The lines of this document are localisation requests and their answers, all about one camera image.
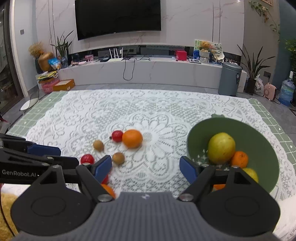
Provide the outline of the orange mandarin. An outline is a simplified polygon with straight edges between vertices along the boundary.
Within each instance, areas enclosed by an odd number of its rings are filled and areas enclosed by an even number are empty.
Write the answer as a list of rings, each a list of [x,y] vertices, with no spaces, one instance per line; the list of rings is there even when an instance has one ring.
[[[231,166],[239,166],[240,168],[246,168],[249,162],[248,155],[243,151],[236,151],[230,160]]]
[[[108,192],[108,194],[113,197],[113,199],[116,198],[116,194],[110,186],[108,186],[107,184],[101,184],[101,185]]]
[[[225,188],[225,186],[226,186],[225,184],[215,184],[213,186],[213,191],[221,190],[221,189]]]
[[[129,149],[138,148],[142,141],[142,134],[138,130],[127,130],[123,133],[122,142]]]

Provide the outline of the brown kiwi fruit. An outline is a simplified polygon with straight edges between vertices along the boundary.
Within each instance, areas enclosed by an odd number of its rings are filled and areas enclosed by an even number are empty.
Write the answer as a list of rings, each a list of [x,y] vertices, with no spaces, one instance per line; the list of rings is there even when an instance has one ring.
[[[100,141],[100,140],[95,140],[95,141],[93,142],[93,148],[94,148],[95,150],[97,150],[98,152],[101,152],[101,151],[104,150],[104,144],[103,144],[103,142]]]
[[[116,165],[122,165],[125,162],[125,156],[123,153],[117,152],[112,156],[112,162]]]

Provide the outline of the red green apple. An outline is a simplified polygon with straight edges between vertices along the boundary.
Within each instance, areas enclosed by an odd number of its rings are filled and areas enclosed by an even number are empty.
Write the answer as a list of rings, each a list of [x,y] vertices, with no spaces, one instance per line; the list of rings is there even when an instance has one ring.
[[[218,133],[208,143],[208,159],[216,165],[227,163],[234,155],[236,143],[227,133]]]

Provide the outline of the green yellow apple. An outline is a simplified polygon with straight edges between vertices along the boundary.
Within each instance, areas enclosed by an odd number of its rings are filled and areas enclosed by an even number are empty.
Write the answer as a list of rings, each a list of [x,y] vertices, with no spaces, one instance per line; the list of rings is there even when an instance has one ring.
[[[243,168],[243,171],[247,173],[256,183],[259,183],[258,174],[252,168]]]

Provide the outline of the green grid table mat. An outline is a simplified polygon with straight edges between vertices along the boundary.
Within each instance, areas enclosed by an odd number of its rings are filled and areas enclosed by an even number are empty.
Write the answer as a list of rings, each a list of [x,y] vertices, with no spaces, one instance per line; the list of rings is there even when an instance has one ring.
[[[295,146],[276,119],[258,99],[221,96],[187,91],[97,89],[52,92],[29,109],[9,129],[8,134],[43,142],[45,128],[58,124],[75,126],[86,121],[85,114],[98,114],[106,123],[138,113],[152,117],[167,114],[183,124],[193,125],[212,114],[242,121],[269,139],[277,138],[287,152]]]

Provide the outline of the red cherry tomato with stem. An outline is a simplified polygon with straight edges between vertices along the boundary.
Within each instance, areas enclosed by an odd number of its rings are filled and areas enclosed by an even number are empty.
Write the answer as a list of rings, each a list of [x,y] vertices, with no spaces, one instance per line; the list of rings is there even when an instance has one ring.
[[[111,136],[109,137],[112,141],[119,143],[122,142],[122,136],[123,136],[123,131],[116,130],[111,133]]]

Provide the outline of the green colander bowl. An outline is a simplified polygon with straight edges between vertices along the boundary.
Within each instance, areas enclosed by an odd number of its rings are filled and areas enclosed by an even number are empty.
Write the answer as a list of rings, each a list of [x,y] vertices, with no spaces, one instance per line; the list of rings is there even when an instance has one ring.
[[[278,182],[278,157],[269,141],[256,129],[223,115],[212,115],[194,125],[187,136],[187,156],[197,164],[227,170],[238,166],[267,192]]]

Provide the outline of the white lace tablecloth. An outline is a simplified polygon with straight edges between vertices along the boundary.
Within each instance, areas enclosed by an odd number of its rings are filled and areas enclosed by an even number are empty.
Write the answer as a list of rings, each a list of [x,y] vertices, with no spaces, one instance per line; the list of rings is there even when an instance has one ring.
[[[87,113],[84,118],[85,122],[75,126],[67,121],[52,130],[45,128],[41,134],[45,140],[35,143],[59,147],[62,155],[76,158],[92,154],[98,160],[104,155],[123,153],[125,163],[115,167],[109,178],[109,185],[116,193],[169,191],[178,196],[188,186],[179,170],[179,159],[187,153],[187,134],[196,123],[183,124],[160,113],[152,117],[134,113],[114,123],[106,123],[98,114],[91,117]],[[123,133],[138,130],[143,137],[142,144],[129,149],[123,142],[112,141],[109,137],[116,130]],[[284,200],[295,195],[295,152],[287,152],[286,145],[277,138],[264,137],[274,148],[280,164],[280,177],[271,194],[276,200]],[[103,142],[103,151],[93,148],[95,140]]]

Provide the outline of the pink basket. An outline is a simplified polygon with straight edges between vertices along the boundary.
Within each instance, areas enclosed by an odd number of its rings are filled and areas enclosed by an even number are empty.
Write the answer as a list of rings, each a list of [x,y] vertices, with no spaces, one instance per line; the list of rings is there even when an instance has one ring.
[[[59,82],[60,82],[60,80],[57,78],[51,78],[51,79],[47,80],[46,82],[42,82],[41,87],[43,89],[43,92],[45,94],[50,94],[51,92],[53,92],[53,87],[56,84],[58,84]]]

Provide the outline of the grey pedal trash bin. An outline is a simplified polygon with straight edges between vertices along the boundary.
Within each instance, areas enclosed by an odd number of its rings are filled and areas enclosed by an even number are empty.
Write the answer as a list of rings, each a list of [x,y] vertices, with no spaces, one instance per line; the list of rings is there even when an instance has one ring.
[[[218,94],[236,96],[241,73],[241,66],[229,62],[224,62],[222,65]]]

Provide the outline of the green plant in vase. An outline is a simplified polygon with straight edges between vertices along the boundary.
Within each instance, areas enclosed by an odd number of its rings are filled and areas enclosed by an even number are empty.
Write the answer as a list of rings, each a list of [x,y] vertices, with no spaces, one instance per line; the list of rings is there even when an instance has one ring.
[[[73,33],[72,30],[68,35],[64,36],[62,34],[60,37],[56,38],[55,45],[51,44],[51,46],[54,46],[57,52],[57,57],[61,62],[61,68],[67,68],[69,66],[68,64],[68,55],[69,55],[69,49],[71,47],[72,41],[68,41],[68,37]]]

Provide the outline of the pink small heater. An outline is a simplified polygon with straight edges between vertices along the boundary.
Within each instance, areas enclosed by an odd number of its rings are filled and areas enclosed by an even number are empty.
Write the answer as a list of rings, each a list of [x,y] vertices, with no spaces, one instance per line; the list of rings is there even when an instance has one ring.
[[[271,83],[267,83],[264,86],[264,97],[267,98],[269,101],[275,100],[277,88],[272,85]]]

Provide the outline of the white wifi router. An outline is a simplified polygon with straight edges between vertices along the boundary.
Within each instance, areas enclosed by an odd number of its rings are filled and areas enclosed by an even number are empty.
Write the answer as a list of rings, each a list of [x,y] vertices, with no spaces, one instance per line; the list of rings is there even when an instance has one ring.
[[[110,49],[109,48],[109,62],[120,62],[123,60],[123,49],[117,49],[117,48],[113,48]]]

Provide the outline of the teddy bear toy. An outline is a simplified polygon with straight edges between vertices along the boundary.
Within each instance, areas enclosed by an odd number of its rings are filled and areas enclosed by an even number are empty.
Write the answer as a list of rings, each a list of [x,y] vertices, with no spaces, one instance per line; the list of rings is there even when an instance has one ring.
[[[201,52],[210,52],[211,44],[207,41],[202,41],[199,48]]]

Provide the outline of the black wall television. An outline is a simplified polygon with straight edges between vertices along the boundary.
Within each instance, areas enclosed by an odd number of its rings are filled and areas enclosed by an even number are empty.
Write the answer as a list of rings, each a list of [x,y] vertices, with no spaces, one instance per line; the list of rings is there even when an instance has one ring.
[[[102,35],[161,30],[160,1],[75,1],[78,40]]]

